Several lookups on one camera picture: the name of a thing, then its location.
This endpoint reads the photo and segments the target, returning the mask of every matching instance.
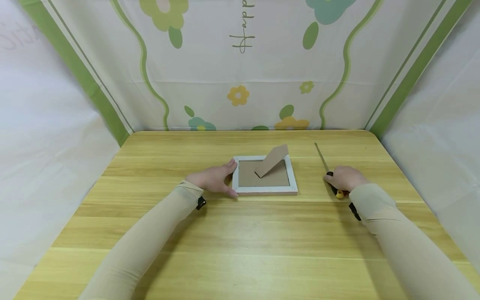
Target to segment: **wood grain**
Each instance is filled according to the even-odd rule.
[[[375,239],[323,183],[352,165],[480,290],[480,278],[400,169],[369,132],[139,132],[112,160],[16,299],[73,300],[118,239],[188,173],[288,144],[296,196],[208,205],[175,230],[134,299],[405,299]]]

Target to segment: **white wall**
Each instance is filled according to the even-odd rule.
[[[474,1],[382,143],[480,273],[479,32]]]
[[[0,1],[0,299],[12,299],[119,146],[15,0]]]

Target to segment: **green stripe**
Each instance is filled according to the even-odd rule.
[[[370,118],[368,119],[367,123],[365,124],[365,127],[363,129],[367,129],[367,126],[368,124],[370,123],[370,121],[372,120],[373,116],[375,115],[375,113],[377,112],[378,108],[380,107],[380,104],[384,101],[385,97],[387,96],[388,92],[390,91],[390,89],[392,88],[393,84],[395,83],[395,80],[398,78],[398,76],[400,75],[400,73],[402,72],[403,68],[405,67],[405,65],[407,64],[408,60],[410,59],[410,57],[412,56],[413,52],[415,51],[415,49],[417,48],[417,46],[419,45],[421,39],[423,39],[423,36],[425,35],[425,33],[428,31],[428,29],[430,28],[430,25],[432,24],[433,20],[437,17],[438,15],[438,12],[440,11],[440,9],[442,9],[443,5],[445,4],[446,0],[442,0],[442,2],[440,2],[440,5],[438,5],[437,9],[435,10],[435,12],[433,13],[432,17],[430,18],[430,20],[428,21],[427,25],[425,26],[425,28],[423,29],[423,31],[421,32],[419,38],[417,39],[417,41],[415,42],[415,44],[413,44],[413,47],[412,49],[410,50],[410,52],[408,53],[407,57],[405,58],[405,60],[403,61],[402,65],[400,66],[400,69],[398,69],[398,71],[396,72],[395,76],[393,77],[392,81],[390,82],[389,86],[387,87],[387,90],[385,91],[384,95],[382,96],[382,98],[380,98],[380,101],[378,102],[377,106],[375,107],[375,109],[373,110],[373,113],[372,115],[370,116]]]
[[[320,129],[324,129],[326,125],[326,119],[325,119],[325,107],[329,102],[331,102],[337,95],[340,93],[345,86],[345,83],[347,83],[348,76],[350,75],[350,45],[352,44],[353,39],[357,35],[357,33],[367,24],[367,22],[373,17],[375,12],[378,10],[380,7],[380,4],[382,3],[383,0],[375,0],[373,3],[372,7],[368,11],[368,13],[363,17],[363,19],[355,26],[355,28],[350,32],[350,34],[347,37],[347,40],[345,41],[345,45],[343,46],[343,61],[344,61],[344,67],[343,67],[343,75],[342,79],[340,79],[340,83],[336,87],[336,90],[327,98],[325,101],[323,101],[322,105],[320,106],[320,119],[321,119],[321,125]]]
[[[152,84],[150,83],[150,80],[148,79],[148,74],[147,74],[147,47],[145,45],[144,39],[140,35],[140,33],[135,29],[133,24],[130,22],[130,20],[127,18],[125,13],[123,12],[123,9],[121,8],[118,0],[110,0],[113,8],[117,12],[117,15],[120,17],[120,19],[125,23],[125,25],[133,32],[133,34],[137,37],[138,43],[140,44],[140,49],[142,50],[142,54],[140,56],[140,72],[142,73],[142,78],[145,82],[145,85],[147,86],[148,90],[152,93],[152,95],[157,98],[162,104],[163,108],[165,109],[165,114],[163,115],[163,126],[165,127],[165,130],[168,131],[168,114],[170,112],[170,109],[168,108],[167,102],[155,91],[153,88]]]
[[[75,78],[85,93],[90,97],[100,114],[105,119],[110,132],[113,134],[119,145],[130,136],[113,108],[108,98],[96,83],[84,63],[70,45],[63,32],[52,19],[47,9],[40,0],[19,0],[25,11],[30,15],[38,28],[48,38],[52,46],[62,57],[65,64],[72,71]]]
[[[453,6],[450,8],[425,48],[422,50],[410,70],[407,72],[407,75],[402,80],[373,126],[370,128],[370,131],[373,132],[378,138],[383,136],[396,112],[407,98],[417,80],[420,78],[423,70],[425,70],[438,48],[441,46],[447,35],[450,33],[471,2],[472,0],[456,0]]]

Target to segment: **arm sleeve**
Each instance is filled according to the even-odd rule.
[[[358,186],[350,199],[411,299],[480,299],[463,274],[382,188],[372,183]]]
[[[136,285],[203,190],[182,181],[112,248],[79,300],[130,300]]]

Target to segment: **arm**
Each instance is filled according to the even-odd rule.
[[[187,176],[117,242],[79,300],[129,300],[177,224],[195,209],[204,189],[236,196],[224,183],[236,167],[231,160]]]
[[[368,183],[359,171],[350,167],[335,169],[334,176],[325,180],[351,191],[350,199],[364,225],[377,238],[411,299],[480,299],[463,274],[396,208],[395,201],[382,188]]]

